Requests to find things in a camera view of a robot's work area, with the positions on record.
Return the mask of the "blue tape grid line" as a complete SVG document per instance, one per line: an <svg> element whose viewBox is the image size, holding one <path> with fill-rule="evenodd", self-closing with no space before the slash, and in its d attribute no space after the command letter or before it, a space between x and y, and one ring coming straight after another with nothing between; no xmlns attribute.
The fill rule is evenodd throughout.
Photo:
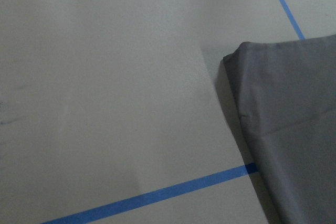
<svg viewBox="0 0 336 224"><path fill-rule="evenodd" d="M47 223L91 223L100 219L122 214L130 210L138 209L144 206L155 204L157 202L218 185L236 178L244 177L256 172L258 172L256 164L250 163L121 201L113 202L97 208L92 208L76 214L50 220L47 221Z"/></svg>

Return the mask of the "blue tape cross line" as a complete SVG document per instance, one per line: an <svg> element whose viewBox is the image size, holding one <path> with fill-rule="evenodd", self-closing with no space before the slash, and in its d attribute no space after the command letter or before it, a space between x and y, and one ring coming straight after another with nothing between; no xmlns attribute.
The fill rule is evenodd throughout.
<svg viewBox="0 0 336 224"><path fill-rule="evenodd" d="M289 8L286 0L278 0L283 11L285 12L289 22L291 23L292 28L294 29L299 40L304 40L305 36L303 35L294 15L292 14L291 9Z"/></svg>

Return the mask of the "dark brown t-shirt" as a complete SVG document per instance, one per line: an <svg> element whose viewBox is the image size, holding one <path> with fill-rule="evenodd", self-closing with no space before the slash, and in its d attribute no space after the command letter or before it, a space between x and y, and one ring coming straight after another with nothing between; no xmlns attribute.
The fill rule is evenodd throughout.
<svg viewBox="0 0 336 224"><path fill-rule="evenodd" d="M335 223L335 35L242 43L223 64L283 223Z"/></svg>

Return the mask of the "brown paper table cover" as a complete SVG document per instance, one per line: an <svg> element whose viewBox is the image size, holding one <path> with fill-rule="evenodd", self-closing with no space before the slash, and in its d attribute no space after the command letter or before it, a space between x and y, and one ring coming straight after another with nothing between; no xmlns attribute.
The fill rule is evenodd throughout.
<svg viewBox="0 0 336 224"><path fill-rule="evenodd" d="M335 0L286 2L335 33ZM291 40L278 0L1 0L1 223L252 163L222 59Z"/></svg>

